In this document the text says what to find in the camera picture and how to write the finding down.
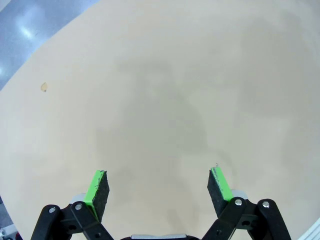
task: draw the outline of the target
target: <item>beige tabletop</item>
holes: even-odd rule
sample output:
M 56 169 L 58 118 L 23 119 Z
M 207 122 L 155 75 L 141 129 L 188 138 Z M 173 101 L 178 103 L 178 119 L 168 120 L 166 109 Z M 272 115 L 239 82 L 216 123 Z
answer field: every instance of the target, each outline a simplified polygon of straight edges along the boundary
M 218 163 L 297 239 L 320 216 L 313 4 L 101 0 L 60 30 L 0 92 L 0 194 L 22 237 L 104 169 L 115 240 L 201 238 Z

